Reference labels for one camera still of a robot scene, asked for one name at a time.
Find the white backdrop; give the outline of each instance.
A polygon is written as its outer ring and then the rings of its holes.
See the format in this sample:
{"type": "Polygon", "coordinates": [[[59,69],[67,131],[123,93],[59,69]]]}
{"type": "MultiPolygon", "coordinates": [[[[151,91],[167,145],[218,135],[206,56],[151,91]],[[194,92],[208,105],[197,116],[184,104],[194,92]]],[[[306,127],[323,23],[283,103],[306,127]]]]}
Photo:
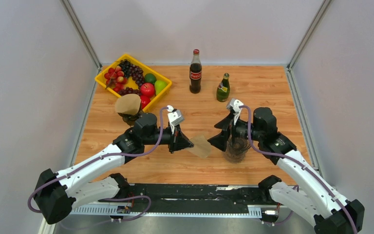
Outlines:
{"type": "Polygon", "coordinates": [[[322,0],[71,0],[102,63],[286,64],[322,0]]]}
{"type": "Polygon", "coordinates": [[[374,1],[333,1],[294,74],[323,175],[374,234],[374,1]]]}
{"type": "Polygon", "coordinates": [[[60,1],[0,1],[0,234],[38,232],[26,201],[70,164],[95,73],[60,1]]]}

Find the coca-cola bottle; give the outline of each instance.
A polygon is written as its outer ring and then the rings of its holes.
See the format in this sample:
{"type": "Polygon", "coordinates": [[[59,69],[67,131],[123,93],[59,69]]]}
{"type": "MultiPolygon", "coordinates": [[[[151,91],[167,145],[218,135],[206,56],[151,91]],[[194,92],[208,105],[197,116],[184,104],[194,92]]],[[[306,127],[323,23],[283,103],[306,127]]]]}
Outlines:
{"type": "Polygon", "coordinates": [[[201,90],[201,74],[202,67],[199,58],[200,51],[195,49],[193,51],[193,60],[190,64],[190,92],[197,94],[201,90]]]}

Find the red label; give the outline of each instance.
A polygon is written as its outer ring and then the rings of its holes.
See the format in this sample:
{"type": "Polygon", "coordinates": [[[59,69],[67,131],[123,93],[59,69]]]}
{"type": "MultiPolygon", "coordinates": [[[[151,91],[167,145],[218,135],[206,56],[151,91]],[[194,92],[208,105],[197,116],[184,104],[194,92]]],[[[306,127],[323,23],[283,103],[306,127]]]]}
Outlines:
{"type": "Polygon", "coordinates": [[[201,79],[201,72],[190,72],[190,79],[201,79]]]}

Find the bottle label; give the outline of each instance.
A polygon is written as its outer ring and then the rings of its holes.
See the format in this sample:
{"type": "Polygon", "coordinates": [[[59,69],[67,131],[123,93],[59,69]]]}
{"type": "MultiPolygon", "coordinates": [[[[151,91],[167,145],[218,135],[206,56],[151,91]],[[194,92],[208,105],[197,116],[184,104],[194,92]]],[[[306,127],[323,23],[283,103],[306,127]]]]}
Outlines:
{"type": "Polygon", "coordinates": [[[223,82],[220,82],[218,88],[221,89],[223,92],[227,93],[227,87],[224,87],[224,86],[223,86],[223,82]]]}
{"type": "Polygon", "coordinates": [[[190,71],[190,79],[201,79],[201,71],[197,73],[190,71]]]}

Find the brown paper coffee filter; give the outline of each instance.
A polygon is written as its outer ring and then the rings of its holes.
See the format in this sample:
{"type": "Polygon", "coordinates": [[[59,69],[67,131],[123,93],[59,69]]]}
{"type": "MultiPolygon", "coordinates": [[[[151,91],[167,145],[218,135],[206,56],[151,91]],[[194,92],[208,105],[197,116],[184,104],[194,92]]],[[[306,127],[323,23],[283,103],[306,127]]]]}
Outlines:
{"type": "Polygon", "coordinates": [[[135,115],[140,109],[141,98],[137,94],[127,94],[115,102],[115,112],[135,115]]]}
{"type": "Polygon", "coordinates": [[[190,141],[194,143],[193,148],[187,149],[190,153],[201,158],[206,158],[211,154],[211,144],[207,141],[204,134],[190,138],[190,141]]]}

